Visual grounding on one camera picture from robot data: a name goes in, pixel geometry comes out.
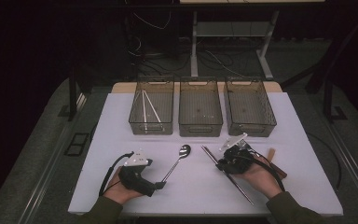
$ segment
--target utensil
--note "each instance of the utensil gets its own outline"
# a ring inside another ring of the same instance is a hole
[[[214,164],[218,164],[218,160],[214,157],[214,155],[212,154],[212,152],[209,150],[209,148],[205,147],[205,146],[201,146],[202,149],[204,150],[204,152],[211,158],[211,160],[214,162]],[[222,170],[223,174],[226,175],[226,177],[229,179],[229,181],[231,181],[231,183],[240,191],[240,193],[243,195],[243,197],[245,197],[249,203],[251,203],[252,205],[255,205],[252,200],[249,198],[249,196],[245,193],[245,191],[243,191],[243,189],[241,189],[241,187],[237,184],[237,182],[234,180],[234,178],[232,178],[231,175],[229,175],[228,173],[226,173],[224,170]]]
[[[167,175],[165,175],[165,177],[162,179],[161,182],[166,182],[168,179],[168,176],[170,176],[170,174],[172,173],[173,169],[175,169],[176,165],[179,163],[179,161],[181,159],[186,158],[191,151],[191,147],[189,145],[183,145],[180,150],[179,150],[179,159],[178,161],[175,163],[175,165],[171,168],[171,170],[167,173]]]

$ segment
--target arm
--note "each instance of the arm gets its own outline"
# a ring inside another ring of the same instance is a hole
[[[264,158],[256,158],[269,165]],[[300,206],[289,192],[282,192],[275,178],[263,167],[254,163],[244,174],[235,176],[247,180],[254,189],[260,191],[269,199],[267,208],[278,223],[325,223],[322,216]]]
[[[141,193],[126,189],[120,182],[118,167],[103,196],[99,197],[88,213],[82,215],[77,223],[101,223],[114,224],[123,209],[123,204],[127,201],[142,196]]]

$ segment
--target dark floor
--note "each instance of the dark floor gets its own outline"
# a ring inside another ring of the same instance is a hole
[[[199,76],[232,75],[205,50],[213,52],[213,55],[235,73],[244,76],[261,75],[261,69],[253,51],[258,45],[257,40],[238,39],[228,44],[236,45],[235,51],[230,48],[226,51],[209,49],[213,47],[213,42],[199,44],[199,55],[202,55],[199,58],[203,57],[199,59],[203,60],[199,61]],[[324,55],[329,44],[329,41],[324,40],[272,42],[268,49],[267,60],[274,80],[283,82],[315,64]],[[139,66],[140,74],[174,73],[178,77],[189,76],[188,48],[184,47],[184,52],[175,60],[160,58],[155,54],[150,55],[152,59]],[[339,180],[338,166],[331,150],[339,157],[342,177],[337,196],[343,206],[344,216],[327,217],[327,223],[358,223],[358,184],[338,153],[337,139],[331,132],[333,127],[358,165],[358,112],[349,103],[345,94],[335,88],[333,105],[339,106],[348,119],[337,120],[333,125],[329,124],[321,112],[323,92],[307,94],[304,90],[308,79],[308,77],[301,79],[284,91],[289,93],[315,153],[334,188]],[[71,122],[68,122],[66,117],[58,117],[62,107],[68,105],[67,81],[54,92],[10,176],[0,190],[0,223],[19,221],[19,223],[74,223],[76,221],[77,215],[69,214],[67,209],[87,155],[88,145],[92,140],[93,127],[98,122],[106,94],[110,90],[111,87],[94,87],[91,93],[85,95],[85,100],[81,101],[83,103],[79,105],[79,112]],[[63,151],[75,133],[90,134],[83,154],[79,157],[63,156]],[[257,221],[254,220],[252,223],[263,223]],[[244,219],[139,218],[137,221],[137,223],[152,222],[244,223]]]

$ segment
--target sleeve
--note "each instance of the sleeve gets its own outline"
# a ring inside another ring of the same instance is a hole
[[[99,197],[88,213],[82,215],[77,221],[78,224],[114,224],[123,210],[123,206],[113,200]]]
[[[318,213],[301,207],[289,192],[282,192],[267,202],[267,208],[279,224],[322,224]]]

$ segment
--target spoon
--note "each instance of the spoon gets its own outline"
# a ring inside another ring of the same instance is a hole
[[[161,182],[166,182],[168,179],[168,176],[170,176],[170,174],[172,173],[173,169],[175,169],[176,165],[179,163],[179,161],[181,159],[186,158],[191,151],[191,147],[189,145],[183,145],[180,150],[179,150],[179,159],[178,161],[175,163],[175,165],[171,168],[171,170],[167,173],[167,175],[162,179]]]

